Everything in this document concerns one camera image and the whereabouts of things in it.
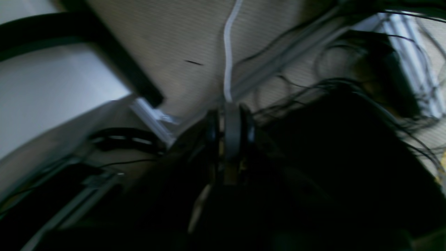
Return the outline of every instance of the white wall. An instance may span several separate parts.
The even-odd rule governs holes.
[[[0,23],[56,12],[51,3],[0,0]],[[38,50],[0,62],[0,159],[38,135],[129,93],[88,44]]]

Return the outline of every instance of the white cable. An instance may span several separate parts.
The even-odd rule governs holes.
[[[224,50],[226,64],[224,69],[224,82],[223,82],[223,93],[226,102],[232,103],[231,95],[231,78],[232,78],[232,46],[231,46],[231,27],[234,23],[237,14],[239,13],[240,7],[242,6],[243,0],[236,0],[232,12],[229,15],[226,24],[224,26]]]

